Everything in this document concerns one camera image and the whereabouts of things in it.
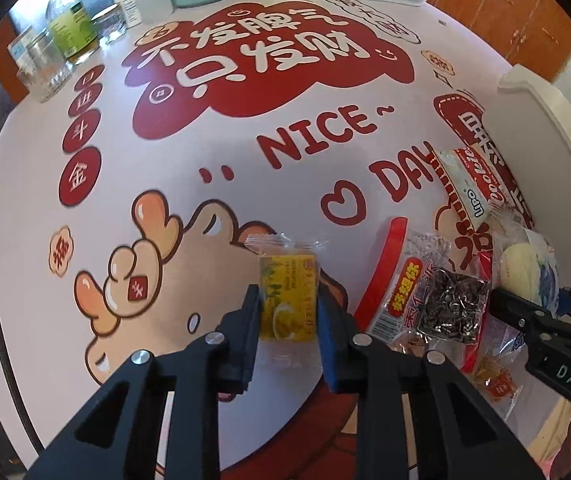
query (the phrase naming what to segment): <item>snack bag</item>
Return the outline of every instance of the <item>snack bag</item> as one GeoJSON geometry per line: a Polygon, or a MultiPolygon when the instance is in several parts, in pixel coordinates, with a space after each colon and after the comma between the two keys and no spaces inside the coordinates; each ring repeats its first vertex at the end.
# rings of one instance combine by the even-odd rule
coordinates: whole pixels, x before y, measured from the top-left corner
{"type": "Polygon", "coordinates": [[[469,378],[504,420],[521,392],[521,385],[514,380],[510,368],[522,346],[523,335],[518,330],[488,316],[480,357],[469,378]]]}
{"type": "Polygon", "coordinates": [[[431,280],[419,330],[428,336],[475,344],[481,333],[489,288],[487,280],[438,267],[431,280]]]}
{"type": "Polygon", "coordinates": [[[499,177],[475,146],[432,153],[430,165],[469,235],[481,227],[492,208],[513,205],[499,177]]]}
{"type": "Polygon", "coordinates": [[[317,333],[318,268],[315,244],[284,235],[256,235],[246,245],[259,253],[263,340],[310,341],[317,333]]]}
{"type": "Polygon", "coordinates": [[[447,261],[450,243],[437,234],[393,218],[379,263],[365,290],[355,321],[360,330],[389,344],[404,329],[414,328],[435,267],[447,261]]]}
{"type": "Polygon", "coordinates": [[[492,233],[496,286],[532,301],[555,316],[559,306],[559,275],[554,249],[539,233],[496,210],[499,224],[492,233]]]}

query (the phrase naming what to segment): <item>yellow snack packet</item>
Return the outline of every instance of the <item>yellow snack packet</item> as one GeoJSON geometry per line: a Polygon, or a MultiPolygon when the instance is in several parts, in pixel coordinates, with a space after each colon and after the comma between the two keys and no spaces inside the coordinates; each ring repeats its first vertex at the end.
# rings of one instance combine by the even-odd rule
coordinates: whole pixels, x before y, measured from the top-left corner
{"type": "Polygon", "coordinates": [[[317,264],[314,254],[260,258],[261,339],[309,341],[317,332],[317,264]]]}

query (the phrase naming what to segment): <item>white pill bottle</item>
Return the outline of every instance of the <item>white pill bottle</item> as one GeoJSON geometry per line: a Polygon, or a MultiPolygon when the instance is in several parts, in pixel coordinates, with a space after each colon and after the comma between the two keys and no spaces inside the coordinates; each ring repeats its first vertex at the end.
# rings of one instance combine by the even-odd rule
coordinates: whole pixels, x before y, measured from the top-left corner
{"type": "Polygon", "coordinates": [[[139,25],[143,23],[141,19],[141,13],[136,5],[136,0],[115,0],[115,4],[118,4],[126,15],[126,25],[128,28],[134,27],[134,25],[139,25]]]}

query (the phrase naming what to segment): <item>red packaging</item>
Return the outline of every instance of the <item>red packaging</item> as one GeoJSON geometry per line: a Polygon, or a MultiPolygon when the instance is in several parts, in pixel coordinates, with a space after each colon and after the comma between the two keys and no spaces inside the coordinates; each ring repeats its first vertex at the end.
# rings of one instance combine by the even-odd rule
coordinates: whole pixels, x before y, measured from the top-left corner
{"type": "Polygon", "coordinates": [[[408,227],[408,219],[390,221],[370,284],[355,312],[359,330],[389,343],[419,318],[431,271],[447,261],[450,243],[436,234],[408,227]]]}
{"type": "Polygon", "coordinates": [[[501,181],[473,146],[433,153],[430,165],[469,235],[485,222],[492,208],[508,203],[501,181]]]}

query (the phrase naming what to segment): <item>red cloud graphic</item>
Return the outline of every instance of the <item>red cloud graphic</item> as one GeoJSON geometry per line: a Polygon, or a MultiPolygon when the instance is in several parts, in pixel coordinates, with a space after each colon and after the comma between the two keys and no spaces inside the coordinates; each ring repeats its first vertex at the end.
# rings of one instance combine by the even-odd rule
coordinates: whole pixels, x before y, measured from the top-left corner
{"type": "Polygon", "coordinates": [[[209,107],[253,117],[315,83],[352,88],[386,74],[414,81],[408,55],[363,23],[308,2],[241,3],[196,24],[148,31],[123,66],[126,85],[147,85],[133,116],[145,139],[181,131],[209,107]]]}

